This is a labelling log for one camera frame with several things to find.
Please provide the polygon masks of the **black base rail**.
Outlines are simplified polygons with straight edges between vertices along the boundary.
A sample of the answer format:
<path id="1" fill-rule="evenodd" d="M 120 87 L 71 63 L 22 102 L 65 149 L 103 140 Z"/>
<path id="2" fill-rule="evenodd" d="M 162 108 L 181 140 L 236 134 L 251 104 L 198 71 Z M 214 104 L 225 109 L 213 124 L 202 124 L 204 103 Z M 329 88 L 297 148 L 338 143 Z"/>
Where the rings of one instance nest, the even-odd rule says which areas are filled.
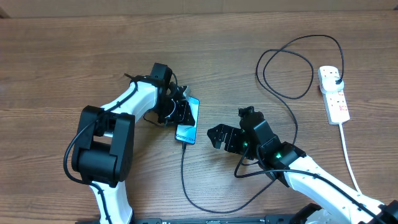
<path id="1" fill-rule="evenodd" d="M 130 221 L 132 224 L 289 224 L 294 215 L 277 214 L 264 217 L 241 218 L 186 218 L 161 219 L 143 218 Z"/>

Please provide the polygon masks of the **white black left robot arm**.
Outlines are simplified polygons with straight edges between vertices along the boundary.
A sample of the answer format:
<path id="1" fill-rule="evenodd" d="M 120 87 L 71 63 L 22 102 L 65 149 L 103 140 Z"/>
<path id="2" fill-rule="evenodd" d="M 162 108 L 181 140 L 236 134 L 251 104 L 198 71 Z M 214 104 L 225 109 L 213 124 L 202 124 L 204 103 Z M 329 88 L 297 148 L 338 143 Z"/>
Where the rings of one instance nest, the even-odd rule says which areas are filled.
<path id="1" fill-rule="evenodd" d="M 153 111 L 160 127 L 175 126 L 183 145 L 196 141 L 199 99 L 178 85 L 167 65 L 155 63 L 149 75 L 130 76 L 128 89 L 101 107 L 83 108 L 75 137 L 63 157 L 66 176 L 93 191 L 97 223 L 133 223 L 126 179 L 133 160 L 136 123 Z"/>

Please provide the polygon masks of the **white power strip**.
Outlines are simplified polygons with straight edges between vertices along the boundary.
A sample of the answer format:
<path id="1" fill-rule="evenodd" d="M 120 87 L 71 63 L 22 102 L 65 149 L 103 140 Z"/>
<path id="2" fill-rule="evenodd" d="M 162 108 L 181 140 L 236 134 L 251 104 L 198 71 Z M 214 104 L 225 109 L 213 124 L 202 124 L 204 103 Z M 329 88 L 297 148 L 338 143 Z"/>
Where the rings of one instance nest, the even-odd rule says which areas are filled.
<path id="1" fill-rule="evenodd" d="M 339 71 L 336 67 L 325 65 L 318 69 L 318 79 L 321 77 L 338 77 Z M 329 94 L 322 94 L 325 104 L 328 122 L 332 125 L 340 125 L 350 120 L 348 105 L 346 102 L 344 91 L 337 91 Z"/>

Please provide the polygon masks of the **white charger plug adapter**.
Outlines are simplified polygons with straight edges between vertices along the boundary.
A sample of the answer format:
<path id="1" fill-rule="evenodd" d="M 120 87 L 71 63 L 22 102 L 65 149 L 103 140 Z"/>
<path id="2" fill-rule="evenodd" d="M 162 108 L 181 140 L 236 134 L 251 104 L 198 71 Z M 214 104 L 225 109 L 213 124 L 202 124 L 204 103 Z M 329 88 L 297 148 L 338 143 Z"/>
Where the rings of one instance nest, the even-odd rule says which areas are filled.
<path id="1" fill-rule="evenodd" d="M 345 83 L 338 77 L 321 77 L 320 91 L 323 94 L 334 93 L 343 90 Z"/>

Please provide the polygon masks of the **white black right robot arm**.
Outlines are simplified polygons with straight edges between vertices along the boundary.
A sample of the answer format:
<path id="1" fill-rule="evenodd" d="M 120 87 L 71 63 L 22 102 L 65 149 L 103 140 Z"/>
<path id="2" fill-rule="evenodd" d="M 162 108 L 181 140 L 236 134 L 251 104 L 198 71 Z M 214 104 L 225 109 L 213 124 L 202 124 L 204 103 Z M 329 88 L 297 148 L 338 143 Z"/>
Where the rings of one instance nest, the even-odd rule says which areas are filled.
<path id="1" fill-rule="evenodd" d="M 348 187 L 303 150 L 281 142 L 252 106 L 239 109 L 238 115 L 238 128 L 219 124 L 207 135 L 213 147 L 258 160 L 261 174 L 312 199 L 291 223 L 397 223 L 396 200 L 386 205 Z"/>

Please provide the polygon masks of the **blue Galaxy smartphone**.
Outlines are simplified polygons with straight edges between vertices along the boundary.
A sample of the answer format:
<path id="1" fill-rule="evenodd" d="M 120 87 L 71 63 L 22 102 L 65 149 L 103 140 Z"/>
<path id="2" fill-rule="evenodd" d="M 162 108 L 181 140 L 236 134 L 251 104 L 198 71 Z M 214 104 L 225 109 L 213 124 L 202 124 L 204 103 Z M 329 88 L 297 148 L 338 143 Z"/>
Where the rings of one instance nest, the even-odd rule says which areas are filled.
<path id="1" fill-rule="evenodd" d="M 197 104 L 199 111 L 199 105 L 200 105 L 199 99 L 190 96 L 188 98 L 188 103 Z M 181 142 L 185 142 L 187 144 L 191 145 L 195 144 L 197 136 L 197 125 L 198 125 L 198 119 L 197 119 L 197 124 L 195 126 L 187 126 L 179 124 L 175 132 L 175 139 Z"/>

